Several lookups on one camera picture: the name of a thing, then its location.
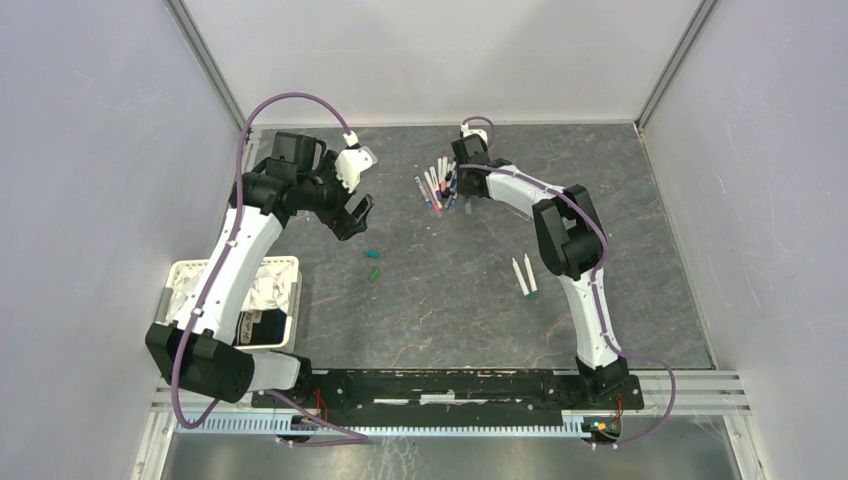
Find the green capped white pen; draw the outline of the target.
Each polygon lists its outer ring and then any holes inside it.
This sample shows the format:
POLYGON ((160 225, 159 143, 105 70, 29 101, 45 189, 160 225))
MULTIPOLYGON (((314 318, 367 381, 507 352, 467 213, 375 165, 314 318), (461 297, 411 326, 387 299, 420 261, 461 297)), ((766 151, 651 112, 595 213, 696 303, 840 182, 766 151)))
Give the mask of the green capped white pen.
POLYGON ((532 294, 536 294, 538 292, 538 286, 537 286, 536 278, 535 278, 534 271, 533 271, 533 268, 532 268, 532 263, 530 261, 528 254, 524 254, 524 265, 525 265, 525 269, 526 269, 527 282, 528 282, 529 290, 532 294))

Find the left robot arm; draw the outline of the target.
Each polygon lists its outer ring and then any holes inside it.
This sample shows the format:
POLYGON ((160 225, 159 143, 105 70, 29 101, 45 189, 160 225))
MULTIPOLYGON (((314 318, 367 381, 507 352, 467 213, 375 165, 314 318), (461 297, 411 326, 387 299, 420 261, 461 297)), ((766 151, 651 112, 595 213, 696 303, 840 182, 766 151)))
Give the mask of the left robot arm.
POLYGON ((345 141, 335 152, 317 138, 279 131, 270 155, 242 174, 198 284, 172 320, 153 324, 146 334, 170 386, 229 403, 268 389, 290 407, 312 399, 308 360, 272 348, 240 350, 235 340, 262 260, 290 218, 312 212, 340 241, 366 230, 372 196, 364 195, 353 210, 346 206, 377 157, 355 135, 345 141))

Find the blue transparent pen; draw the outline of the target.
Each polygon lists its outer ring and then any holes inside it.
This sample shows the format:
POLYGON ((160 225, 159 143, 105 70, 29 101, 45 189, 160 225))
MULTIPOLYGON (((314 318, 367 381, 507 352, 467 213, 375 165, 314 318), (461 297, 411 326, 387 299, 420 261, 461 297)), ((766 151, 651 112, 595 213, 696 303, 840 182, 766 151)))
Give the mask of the blue transparent pen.
POLYGON ((454 199, 456 196, 456 187, 457 187, 457 177, 454 176, 451 178, 450 182, 447 182, 445 185, 445 189, 443 190, 443 206, 446 209, 450 209, 454 203, 454 199))

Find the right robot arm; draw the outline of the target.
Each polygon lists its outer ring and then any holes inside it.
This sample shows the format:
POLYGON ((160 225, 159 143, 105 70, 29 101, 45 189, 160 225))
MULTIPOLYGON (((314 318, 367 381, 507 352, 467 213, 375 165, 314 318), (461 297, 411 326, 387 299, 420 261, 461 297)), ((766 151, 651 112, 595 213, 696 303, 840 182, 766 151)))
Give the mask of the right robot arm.
POLYGON ((610 325, 603 289, 608 242, 585 187, 552 185, 493 159, 482 137, 451 143, 458 191, 503 202, 530 216, 541 260, 560 281, 577 336, 577 392, 591 408, 602 408, 629 375, 610 325))

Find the teal capped white pen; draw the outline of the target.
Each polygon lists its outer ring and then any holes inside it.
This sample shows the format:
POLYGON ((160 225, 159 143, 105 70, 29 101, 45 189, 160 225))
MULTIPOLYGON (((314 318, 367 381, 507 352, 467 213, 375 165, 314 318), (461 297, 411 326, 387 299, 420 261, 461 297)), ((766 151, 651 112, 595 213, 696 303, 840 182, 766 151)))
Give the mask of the teal capped white pen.
POLYGON ((530 289, 527 285, 527 282, 524 278, 521 267, 519 266, 516 258, 512 258, 512 268, 513 268, 513 271, 516 275, 518 285, 521 289, 523 297, 524 298, 530 298, 532 296, 531 291, 530 291, 530 289))

